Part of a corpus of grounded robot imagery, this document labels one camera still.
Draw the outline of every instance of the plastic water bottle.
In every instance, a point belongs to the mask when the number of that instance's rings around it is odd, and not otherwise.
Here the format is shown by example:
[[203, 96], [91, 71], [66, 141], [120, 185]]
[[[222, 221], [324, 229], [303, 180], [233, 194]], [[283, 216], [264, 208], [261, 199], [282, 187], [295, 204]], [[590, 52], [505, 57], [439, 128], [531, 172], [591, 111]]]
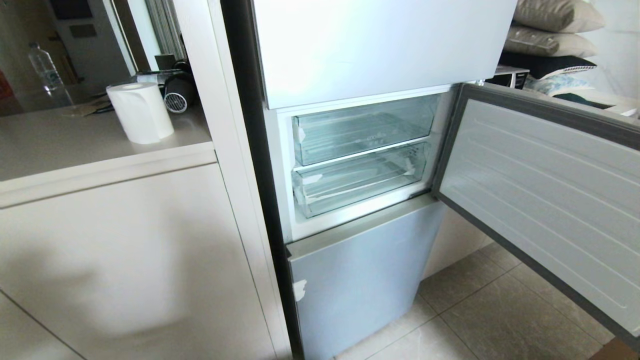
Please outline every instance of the plastic water bottle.
[[38, 73], [38, 76], [40, 76], [44, 90], [51, 91], [65, 86], [62, 83], [62, 79], [60, 79], [60, 74], [58, 74], [56, 66], [53, 64], [53, 61], [51, 61], [49, 53], [42, 50], [40, 44], [37, 42], [30, 42], [29, 47], [31, 48], [29, 60], [31, 60], [33, 68]]

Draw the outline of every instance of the kitchen counter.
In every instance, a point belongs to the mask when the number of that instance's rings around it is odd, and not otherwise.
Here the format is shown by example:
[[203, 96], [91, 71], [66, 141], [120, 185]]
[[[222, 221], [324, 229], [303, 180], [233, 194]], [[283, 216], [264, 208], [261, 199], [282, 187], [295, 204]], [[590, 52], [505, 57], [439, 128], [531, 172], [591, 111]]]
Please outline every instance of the kitchen counter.
[[216, 162], [200, 107], [171, 114], [174, 134], [148, 145], [130, 142], [113, 111], [63, 111], [0, 118], [0, 208]]

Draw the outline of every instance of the beige tiled floor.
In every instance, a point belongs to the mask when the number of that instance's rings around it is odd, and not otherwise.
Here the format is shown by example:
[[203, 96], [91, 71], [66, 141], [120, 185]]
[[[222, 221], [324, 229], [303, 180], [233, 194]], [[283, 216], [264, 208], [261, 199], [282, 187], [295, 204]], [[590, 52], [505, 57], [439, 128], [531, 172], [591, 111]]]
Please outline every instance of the beige tiled floor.
[[400, 319], [336, 357], [588, 359], [613, 335], [493, 243], [420, 284]]

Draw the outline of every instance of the lower refrigerator door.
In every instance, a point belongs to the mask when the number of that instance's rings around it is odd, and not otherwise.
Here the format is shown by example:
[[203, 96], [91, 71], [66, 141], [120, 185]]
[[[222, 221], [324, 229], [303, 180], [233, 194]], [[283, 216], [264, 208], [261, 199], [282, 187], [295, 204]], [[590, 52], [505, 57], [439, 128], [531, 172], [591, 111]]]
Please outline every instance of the lower refrigerator door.
[[421, 195], [287, 246], [306, 360], [327, 360], [409, 310], [444, 210]]

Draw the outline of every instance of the stack of pillows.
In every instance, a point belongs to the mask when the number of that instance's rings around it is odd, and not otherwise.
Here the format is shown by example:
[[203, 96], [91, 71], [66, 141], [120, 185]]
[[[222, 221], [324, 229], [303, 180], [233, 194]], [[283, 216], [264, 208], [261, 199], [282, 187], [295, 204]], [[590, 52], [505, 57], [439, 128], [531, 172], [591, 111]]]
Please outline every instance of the stack of pillows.
[[598, 49], [576, 34], [601, 29], [604, 18], [585, 0], [518, 0], [500, 63], [529, 69], [526, 90], [549, 96], [590, 88], [567, 74], [594, 69]]

